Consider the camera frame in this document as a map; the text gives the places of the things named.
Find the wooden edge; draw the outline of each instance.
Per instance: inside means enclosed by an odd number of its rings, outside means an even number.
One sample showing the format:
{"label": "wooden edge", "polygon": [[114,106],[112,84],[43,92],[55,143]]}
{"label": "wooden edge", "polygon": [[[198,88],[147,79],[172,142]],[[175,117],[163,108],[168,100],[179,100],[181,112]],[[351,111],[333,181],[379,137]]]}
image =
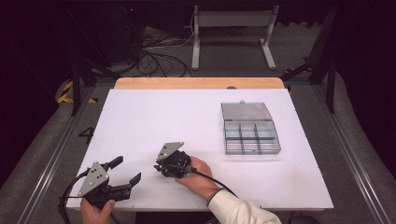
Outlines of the wooden edge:
{"label": "wooden edge", "polygon": [[278,77],[122,77],[117,90],[285,89]]}

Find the black cable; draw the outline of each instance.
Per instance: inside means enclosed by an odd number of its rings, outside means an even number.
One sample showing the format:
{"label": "black cable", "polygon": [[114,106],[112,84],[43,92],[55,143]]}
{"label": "black cable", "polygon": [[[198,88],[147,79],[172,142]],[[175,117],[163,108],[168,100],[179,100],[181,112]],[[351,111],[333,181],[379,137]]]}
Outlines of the black cable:
{"label": "black cable", "polygon": [[110,216],[111,216],[111,219],[113,219],[113,221],[114,221],[116,224],[121,224],[120,221],[119,221],[118,219],[116,219],[116,217],[114,217],[114,214],[113,214],[113,213],[111,213]]}
{"label": "black cable", "polygon": [[66,211],[66,200],[68,198],[72,198],[69,197],[67,195],[69,195],[70,191],[72,190],[73,186],[84,176],[86,176],[88,174],[88,172],[90,171],[90,169],[86,170],[84,173],[80,174],[79,176],[77,176],[70,184],[69,186],[67,186],[66,190],[64,191],[64,195],[62,195],[62,198],[59,201],[58,204],[58,212],[61,214],[62,219],[64,220],[65,224],[70,224],[70,220],[69,220],[69,216],[67,215],[67,211]]}
{"label": "black cable", "polygon": [[225,186],[223,183],[219,182],[217,179],[215,179],[215,178],[213,178],[213,177],[210,177],[210,176],[208,176],[208,175],[202,174],[201,172],[199,172],[199,171],[198,171],[196,168],[194,168],[194,167],[191,167],[191,172],[192,172],[193,174],[200,175],[200,176],[202,176],[202,177],[204,177],[204,178],[207,178],[207,179],[209,179],[209,180],[211,180],[211,181],[213,181],[213,182],[216,182],[216,183],[220,184],[222,187],[224,187],[225,189],[227,189],[227,191],[229,191],[229,192],[230,192],[231,194],[233,194],[235,197],[238,197],[238,196],[236,196],[235,193],[233,193],[232,190],[230,190],[230,189],[229,189],[227,186]]}

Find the white board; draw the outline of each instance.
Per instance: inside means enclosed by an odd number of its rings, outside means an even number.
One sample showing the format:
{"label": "white board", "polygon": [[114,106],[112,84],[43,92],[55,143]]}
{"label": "white board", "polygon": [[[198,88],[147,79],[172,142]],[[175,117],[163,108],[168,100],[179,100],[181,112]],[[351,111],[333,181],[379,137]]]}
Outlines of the white board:
{"label": "white board", "polygon": [[[220,104],[241,100],[266,104],[281,145],[278,155],[225,155]],[[242,200],[270,210],[333,208],[287,90],[111,90],[78,173],[94,161],[123,156],[124,162],[108,171],[109,184],[127,184],[139,172],[142,179],[117,209],[207,210],[203,199],[153,168],[168,142],[184,142],[180,150],[206,161],[214,177]],[[79,208],[79,202],[70,199],[67,207]]]}

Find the hand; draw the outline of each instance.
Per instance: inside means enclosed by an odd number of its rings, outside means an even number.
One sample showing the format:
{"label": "hand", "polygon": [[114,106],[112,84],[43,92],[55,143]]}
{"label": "hand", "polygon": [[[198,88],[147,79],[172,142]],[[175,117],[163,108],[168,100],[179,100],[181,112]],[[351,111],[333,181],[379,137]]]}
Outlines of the hand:
{"label": "hand", "polygon": [[85,198],[81,200],[81,214],[83,224],[108,224],[110,215],[116,202],[109,200],[102,211],[96,206],[92,206]]}
{"label": "hand", "polygon": [[[190,158],[192,167],[196,168],[200,173],[212,177],[212,172],[210,171],[210,167],[206,164],[206,162],[195,157]],[[213,192],[219,189],[219,187],[213,181],[196,174],[191,174],[180,179],[176,178],[176,182],[186,186],[191,192],[201,196],[207,201]]]}

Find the white stand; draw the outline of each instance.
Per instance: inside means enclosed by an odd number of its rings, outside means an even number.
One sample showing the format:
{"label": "white stand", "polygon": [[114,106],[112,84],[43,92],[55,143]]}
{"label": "white stand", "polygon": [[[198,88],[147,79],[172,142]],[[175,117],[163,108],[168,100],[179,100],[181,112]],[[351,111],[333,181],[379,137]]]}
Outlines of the white stand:
{"label": "white stand", "polygon": [[262,51],[268,68],[275,70],[276,65],[268,48],[271,34],[276,21],[279,6],[266,11],[199,11],[198,6],[194,10],[194,45],[192,51],[192,70],[199,68],[200,39],[199,28],[210,26],[268,26],[264,39],[260,39]]}

